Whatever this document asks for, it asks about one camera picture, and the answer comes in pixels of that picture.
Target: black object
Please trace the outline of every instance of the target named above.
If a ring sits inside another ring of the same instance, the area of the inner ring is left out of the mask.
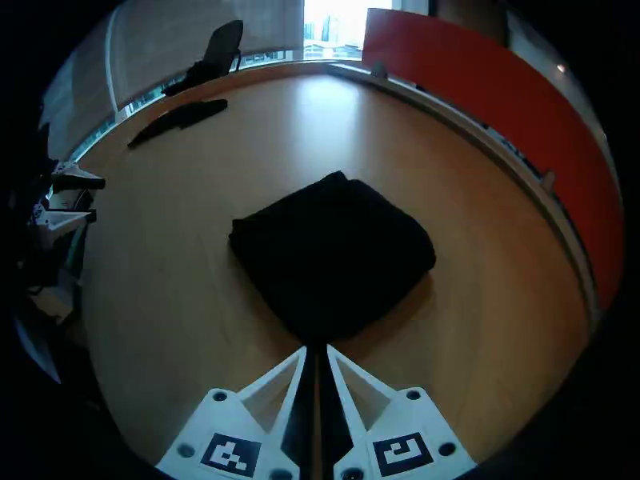
[[[209,80],[224,77],[229,73],[236,55],[238,56],[236,71],[238,71],[242,57],[239,47],[243,31],[242,20],[233,20],[216,29],[211,35],[204,58],[186,71],[186,77],[182,81],[168,86],[162,92],[172,96]]]
[[[225,99],[212,100],[211,102],[192,102],[181,105],[178,108],[165,113],[156,118],[140,133],[138,133],[129,143],[128,147],[133,149],[136,146],[151,140],[168,130],[179,126],[185,129],[189,126],[204,120],[205,118],[216,115],[227,107]]]
[[[267,304],[304,343],[356,334],[435,264],[412,217],[342,172],[234,220],[229,238]]]

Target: wall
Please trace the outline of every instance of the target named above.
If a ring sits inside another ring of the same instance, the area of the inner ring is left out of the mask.
[[[506,44],[506,16],[495,0],[437,0],[435,16]]]

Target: white robot part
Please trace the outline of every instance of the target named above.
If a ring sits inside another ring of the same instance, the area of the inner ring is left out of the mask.
[[[422,388],[394,390],[332,346],[327,356],[353,448],[334,465],[334,479],[448,480],[475,467]],[[380,412],[365,428],[350,388]]]
[[[298,479],[299,467],[281,447],[306,355],[306,347],[300,348],[237,393],[210,390],[156,467],[181,480]],[[250,410],[269,405],[287,384],[275,422],[265,431]]]

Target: screw hole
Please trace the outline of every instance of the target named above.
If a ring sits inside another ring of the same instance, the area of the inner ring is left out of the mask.
[[[365,473],[359,468],[349,468],[342,472],[342,480],[362,480]]]
[[[178,455],[183,458],[191,458],[195,455],[195,449],[188,443],[178,445]]]
[[[286,470],[274,470],[269,475],[269,480],[291,480],[294,476]]]
[[[440,448],[438,448],[438,453],[443,457],[448,457],[453,452],[455,452],[455,445],[451,442],[443,443],[440,445]]]

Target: window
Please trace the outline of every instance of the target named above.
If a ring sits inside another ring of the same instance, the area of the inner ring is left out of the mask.
[[[362,58],[366,12],[393,0],[306,0],[304,58]]]

